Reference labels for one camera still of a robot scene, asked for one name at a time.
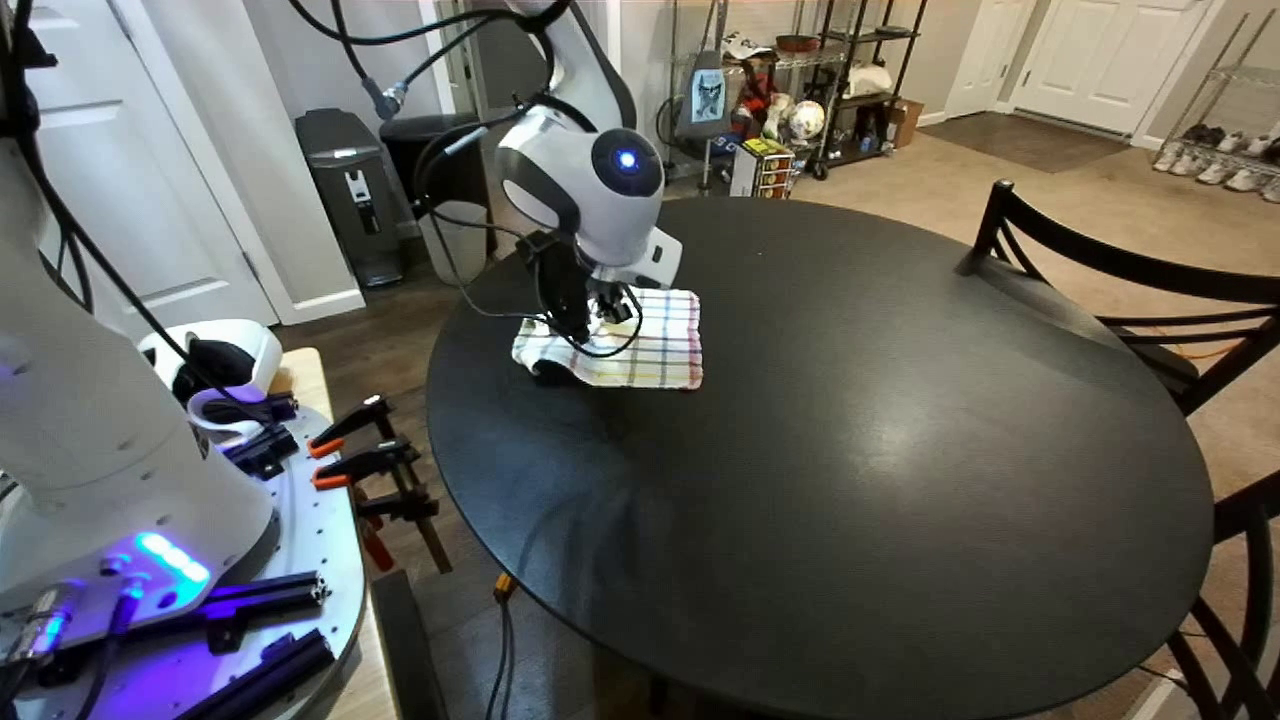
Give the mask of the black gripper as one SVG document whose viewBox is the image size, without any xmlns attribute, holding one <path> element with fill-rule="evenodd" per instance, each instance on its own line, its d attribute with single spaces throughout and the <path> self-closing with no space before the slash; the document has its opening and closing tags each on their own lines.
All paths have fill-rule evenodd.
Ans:
<svg viewBox="0 0 1280 720">
<path fill-rule="evenodd" d="M 622 291 L 593 277 L 586 259 L 564 232 L 536 232 L 529 240 L 532 289 L 546 326 L 584 346 L 586 319 L 602 316 L 620 326 L 628 316 Z"/>
</svg>

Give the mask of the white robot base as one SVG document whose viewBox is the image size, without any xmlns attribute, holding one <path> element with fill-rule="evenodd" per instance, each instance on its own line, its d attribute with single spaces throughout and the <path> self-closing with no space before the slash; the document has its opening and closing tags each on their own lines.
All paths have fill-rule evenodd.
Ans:
<svg viewBox="0 0 1280 720">
<path fill-rule="evenodd" d="M 0 464 L 2 649 L 10 690 L 84 651 L 75 720 L 306 720 L 340 669 L 320 632 L 237 658 L 225 677 L 180 661 L 180 636 L 226 602 L 226 573 L 273 529 L 259 481 L 195 445 L 143 357 L 42 273 L 34 232 L 61 214 L 34 160 L 34 57 L 2 15 Z"/>
</svg>

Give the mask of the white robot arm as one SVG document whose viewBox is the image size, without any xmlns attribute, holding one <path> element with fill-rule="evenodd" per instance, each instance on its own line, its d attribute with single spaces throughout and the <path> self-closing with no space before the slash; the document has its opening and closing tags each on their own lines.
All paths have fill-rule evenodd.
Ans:
<svg viewBox="0 0 1280 720">
<path fill-rule="evenodd" d="M 536 291 L 546 326 L 584 346 L 586 291 L 602 285 L 670 285 L 685 244 L 659 227 L 662 160 L 635 131 L 635 106 L 570 0 L 508 0 L 542 61 L 546 84 L 500 136 L 503 197 L 546 244 Z"/>
</svg>

